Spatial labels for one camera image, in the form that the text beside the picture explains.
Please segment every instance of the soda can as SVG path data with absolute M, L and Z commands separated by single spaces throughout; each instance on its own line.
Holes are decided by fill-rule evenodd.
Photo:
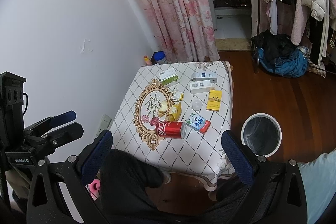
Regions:
M 187 125 L 185 122 L 160 121 L 155 126 L 155 133 L 164 138 L 184 139 Z

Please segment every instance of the curtain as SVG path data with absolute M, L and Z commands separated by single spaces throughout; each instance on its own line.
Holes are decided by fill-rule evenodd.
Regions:
M 169 62 L 219 59 L 208 0 L 139 0 Z

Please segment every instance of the ornate oval frame print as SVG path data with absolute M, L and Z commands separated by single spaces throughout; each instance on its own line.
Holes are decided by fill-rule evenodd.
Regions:
M 159 145 L 160 140 L 163 140 L 164 138 L 161 137 L 161 136 L 158 136 L 155 133 L 155 129 L 149 129 L 149 128 L 146 127 L 145 123 L 149 122 L 149 117 L 148 117 L 148 115 L 142 115 L 143 113 L 142 113 L 141 110 L 142 110 L 143 104 L 147 105 L 147 103 L 148 103 L 147 111 L 150 111 L 150 113 L 151 113 L 151 111 L 153 110 L 153 118 L 150 121 L 150 123 L 151 123 L 151 126 L 154 126 L 154 123 L 159 120 L 158 117 L 155 117 L 155 111 L 157 109 L 156 101 L 159 103 L 159 101 L 156 99 L 156 94 L 157 93 L 155 93 L 154 98 L 152 98 L 150 96 L 150 99 L 147 101 L 147 103 L 145 102 L 145 99 L 148 97 L 148 95 L 150 95 L 151 93 L 153 93 L 155 91 L 163 94 L 164 97 L 165 97 L 165 100 L 168 103 L 167 112 L 164 114 L 163 119 L 162 119 L 162 120 L 164 120 L 164 118 L 166 117 L 166 115 L 169 112 L 169 109 L 172 105 L 171 97 L 172 97 L 173 93 L 169 92 L 169 89 L 165 88 L 160 81 L 158 81 L 157 79 L 153 79 L 145 87 L 145 89 L 140 94 L 138 100 L 135 103 L 135 114 L 134 114 L 134 121 L 133 121 L 133 123 L 136 125 L 136 131 L 137 131 L 137 133 L 139 133 L 139 136 L 141 137 L 141 140 L 143 142 L 146 142 L 148 147 L 151 150 L 155 150 L 156 147 Z

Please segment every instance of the black pants leg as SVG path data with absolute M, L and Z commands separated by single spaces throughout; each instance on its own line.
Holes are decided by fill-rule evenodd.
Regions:
M 160 223 L 225 223 L 246 188 L 238 187 L 228 196 L 220 195 L 221 201 L 196 217 L 179 216 L 160 212 L 145 192 L 145 187 L 157 188 L 162 185 L 163 173 L 134 156 L 113 149 L 101 168 L 101 210 L 112 223 L 116 216 L 150 219 Z

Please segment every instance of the wooden floor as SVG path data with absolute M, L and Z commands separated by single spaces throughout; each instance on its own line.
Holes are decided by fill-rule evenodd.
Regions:
M 282 130 L 279 150 L 271 161 L 312 161 L 336 147 L 336 75 L 326 78 L 307 72 L 298 79 L 253 72 L 250 52 L 220 52 L 234 67 L 231 130 L 240 137 L 244 121 L 264 112 L 277 119 Z M 172 182 L 148 189 L 161 211 L 196 215 L 211 206 L 208 192 L 195 179 L 172 174 Z

